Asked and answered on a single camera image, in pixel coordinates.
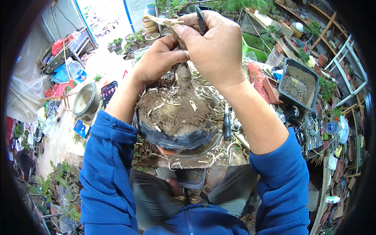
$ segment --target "scissors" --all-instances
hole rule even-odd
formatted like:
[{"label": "scissors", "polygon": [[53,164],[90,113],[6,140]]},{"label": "scissors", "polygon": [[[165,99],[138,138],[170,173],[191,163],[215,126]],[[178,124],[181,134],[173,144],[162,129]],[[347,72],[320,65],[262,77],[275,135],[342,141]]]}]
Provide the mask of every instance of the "scissors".
[{"label": "scissors", "polygon": [[206,33],[204,15],[202,14],[201,9],[198,5],[194,6],[194,10],[197,12],[197,21],[199,22],[200,34],[201,36],[204,36],[204,34]]}]

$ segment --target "person's left hand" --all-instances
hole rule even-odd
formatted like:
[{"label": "person's left hand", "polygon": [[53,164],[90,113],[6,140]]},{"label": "person's left hand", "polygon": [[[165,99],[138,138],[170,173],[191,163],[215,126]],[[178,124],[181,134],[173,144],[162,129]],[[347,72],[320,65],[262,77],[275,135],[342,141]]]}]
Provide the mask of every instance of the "person's left hand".
[{"label": "person's left hand", "polygon": [[187,50],[171,51],[176,43],[177,40],[170,33],[156,40],[141,57],[133,69],[133,74],[142,85],[155,83],[171,70],[173,65],[189,60]]}]

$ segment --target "phone screen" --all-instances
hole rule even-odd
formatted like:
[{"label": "phone screen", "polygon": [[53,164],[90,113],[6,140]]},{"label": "phone screen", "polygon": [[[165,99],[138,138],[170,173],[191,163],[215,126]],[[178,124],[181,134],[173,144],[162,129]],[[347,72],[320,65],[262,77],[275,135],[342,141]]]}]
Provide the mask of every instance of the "phone screen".
[{"label": "phone screen", "polygon": [[110,84],[107,84],[106,86],[102,87],[102,100],[103,100],[103,106],[106,109],[108,103],[110,102],[111,97],[115,93],[117,88],[117,81],[111,82]]}]

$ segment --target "jacket zipper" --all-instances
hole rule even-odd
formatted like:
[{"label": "jacket zipper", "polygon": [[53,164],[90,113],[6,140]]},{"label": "jacket zipper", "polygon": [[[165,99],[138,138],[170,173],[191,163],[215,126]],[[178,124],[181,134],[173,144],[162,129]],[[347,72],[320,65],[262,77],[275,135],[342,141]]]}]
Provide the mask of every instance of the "jacket zipper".
[{"label": "jacket zipper", "polygon": [[193,227],[192,227],[192,224],[191,224],[191,215],[189,213],[189,210],[185,211],[185,217],[187,218],[187,223],[188,223],[190,235],[194,235]]}]

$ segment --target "jacket sleeve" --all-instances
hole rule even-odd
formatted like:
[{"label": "jacket sleeve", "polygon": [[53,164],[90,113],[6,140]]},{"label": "jacket sleeve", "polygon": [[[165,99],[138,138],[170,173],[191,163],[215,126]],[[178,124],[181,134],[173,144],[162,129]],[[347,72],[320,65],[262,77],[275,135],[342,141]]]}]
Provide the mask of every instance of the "jacket sleeve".
[{"label": "jacket sleeve", "polygon": [[129,183],[137,130],[99,111],[86,144],[80,181],[85,234],[138,234]]},{"label": "jacket sleeve", "polygon": [[308,180],[294,129],[277,150],[265,154],[249,153],[249,162],[260,174],[257,192],[262,203],[256,215],[256,232],[263,234],[308,234]]}]

